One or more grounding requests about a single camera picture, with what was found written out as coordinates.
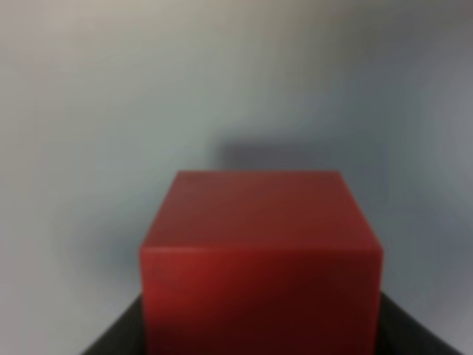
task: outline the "cube top face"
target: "cube top face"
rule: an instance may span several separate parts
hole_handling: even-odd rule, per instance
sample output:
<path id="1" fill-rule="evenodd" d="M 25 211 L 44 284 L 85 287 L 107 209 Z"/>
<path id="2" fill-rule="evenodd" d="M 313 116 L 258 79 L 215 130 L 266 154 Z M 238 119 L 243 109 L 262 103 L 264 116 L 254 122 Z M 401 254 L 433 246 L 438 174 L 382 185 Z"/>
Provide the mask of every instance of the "cube top face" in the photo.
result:
<path id="1" fill-rule="evenodd" d="M 143 248 L 382 252 L 338 172 L 179 172 Z"/>

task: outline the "red cube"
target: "red cube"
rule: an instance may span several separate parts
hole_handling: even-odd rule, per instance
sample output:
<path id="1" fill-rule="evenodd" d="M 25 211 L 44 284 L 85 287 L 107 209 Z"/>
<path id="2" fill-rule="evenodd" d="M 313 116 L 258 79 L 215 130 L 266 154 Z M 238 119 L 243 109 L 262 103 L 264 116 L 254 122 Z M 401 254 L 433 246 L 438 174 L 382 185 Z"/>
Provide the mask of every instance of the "red cube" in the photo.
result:
<path id="1" fill-rule="evenodd" d="M 151 355 L 372 355 L 383 252 L 338 172 L 180 172 L 140 251 Z"/>

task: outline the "gray wall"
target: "gray wall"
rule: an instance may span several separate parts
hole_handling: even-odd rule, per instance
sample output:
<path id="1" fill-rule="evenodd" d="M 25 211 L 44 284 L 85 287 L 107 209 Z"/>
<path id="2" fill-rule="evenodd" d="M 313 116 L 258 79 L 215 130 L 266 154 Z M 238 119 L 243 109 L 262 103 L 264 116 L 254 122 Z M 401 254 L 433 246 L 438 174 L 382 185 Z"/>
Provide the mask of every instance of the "gray wall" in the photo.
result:
<path id="1" fill-rule="evenodd" d="M 78 354 L 140 290 L 177 169 L 340 169 L 384 290 L 473 354 L 468 1 L 5 0 L 0 354 Z"/>

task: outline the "cube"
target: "cube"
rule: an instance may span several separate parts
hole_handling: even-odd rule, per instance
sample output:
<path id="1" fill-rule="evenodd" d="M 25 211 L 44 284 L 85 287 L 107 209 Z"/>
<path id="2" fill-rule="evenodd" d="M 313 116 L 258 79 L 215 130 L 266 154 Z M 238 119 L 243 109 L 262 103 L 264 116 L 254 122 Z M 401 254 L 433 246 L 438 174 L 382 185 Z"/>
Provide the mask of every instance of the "cube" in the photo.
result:
<path id="1" fill-rule="evenodd" d="M 151 355 L 372 355 L 383 251 L 338 172 L 179 172 L 140 250 Z"/>

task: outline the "red block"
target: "red block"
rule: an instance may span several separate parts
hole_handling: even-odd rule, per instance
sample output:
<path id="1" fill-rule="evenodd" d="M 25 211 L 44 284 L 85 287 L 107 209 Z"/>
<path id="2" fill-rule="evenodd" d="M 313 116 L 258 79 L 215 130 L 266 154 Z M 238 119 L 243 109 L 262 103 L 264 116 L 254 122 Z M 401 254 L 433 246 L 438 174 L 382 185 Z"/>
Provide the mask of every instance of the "red block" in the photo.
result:
<path id="1" fill-rule="evenodd" d="M 372 355 L 382 249 L 337 172 L 180 172 L 140 251 L 151 355 Z"/>

